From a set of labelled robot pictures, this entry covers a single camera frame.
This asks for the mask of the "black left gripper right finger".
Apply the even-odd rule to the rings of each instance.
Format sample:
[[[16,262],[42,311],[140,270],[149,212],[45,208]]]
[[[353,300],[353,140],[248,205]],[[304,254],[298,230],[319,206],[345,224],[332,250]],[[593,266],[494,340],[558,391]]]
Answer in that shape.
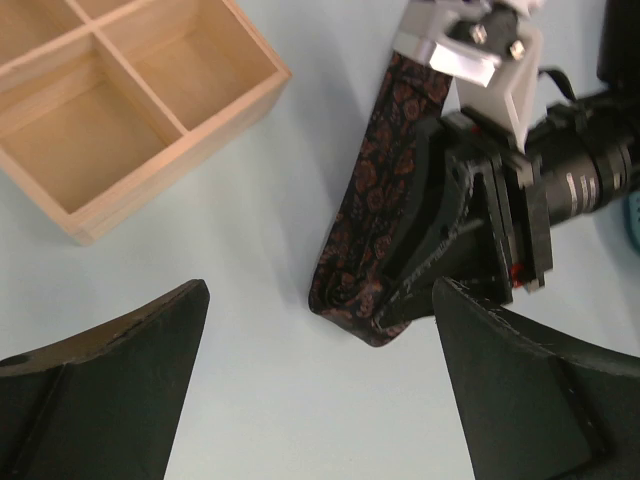
[[[636,479],[639,360],[442,278],[436,324],[477,479]]]

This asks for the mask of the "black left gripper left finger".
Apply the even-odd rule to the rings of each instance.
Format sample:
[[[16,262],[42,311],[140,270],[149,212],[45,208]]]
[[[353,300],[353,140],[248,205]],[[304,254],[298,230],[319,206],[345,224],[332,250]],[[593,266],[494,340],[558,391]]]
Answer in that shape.
[[[208,305],[206,283],[190,280],[2,360],[2,478],[163,478]]]

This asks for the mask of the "dark paisley tie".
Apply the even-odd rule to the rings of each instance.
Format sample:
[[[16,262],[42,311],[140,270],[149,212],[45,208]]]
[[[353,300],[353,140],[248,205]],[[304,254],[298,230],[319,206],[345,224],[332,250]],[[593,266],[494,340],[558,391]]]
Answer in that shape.
[[[310,310],[372,347],[409,321],[386,319],[392,282],[383,273],[416,176],[416,126],[441,114],[450,76],[393,53],[351,179],[312,277]]]

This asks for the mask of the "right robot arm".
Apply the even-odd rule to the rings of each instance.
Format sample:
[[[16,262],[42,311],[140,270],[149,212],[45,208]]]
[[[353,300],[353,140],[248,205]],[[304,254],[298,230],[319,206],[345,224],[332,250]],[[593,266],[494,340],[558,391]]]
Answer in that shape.
[[[460,107],[416,127],[416,172],[382,266],[390,285],[375,321],[388,328],[434,312],[451,277],[499,304],[543,287],[550,231],[639,187],[639,6],[611,1],[604,91],[577,97],[540,64],[535,1],[413,1],[396,52],[454,78]]]

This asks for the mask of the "white teal plastic basket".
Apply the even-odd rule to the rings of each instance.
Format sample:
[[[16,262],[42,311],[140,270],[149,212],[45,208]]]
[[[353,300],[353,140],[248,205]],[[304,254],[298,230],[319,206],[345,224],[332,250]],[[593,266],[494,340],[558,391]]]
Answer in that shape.
[[[630,193],[623,203],[624,228],[636,253],[640,252],[640,193]]]

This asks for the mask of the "wooden compartment box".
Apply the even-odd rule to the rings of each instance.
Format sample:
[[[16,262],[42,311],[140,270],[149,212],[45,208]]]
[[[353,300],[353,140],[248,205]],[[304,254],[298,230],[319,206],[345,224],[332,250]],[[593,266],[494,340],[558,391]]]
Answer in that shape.
[[[290,76],[232,1],[5,1],[1,167],[88,245],[263,118]]]

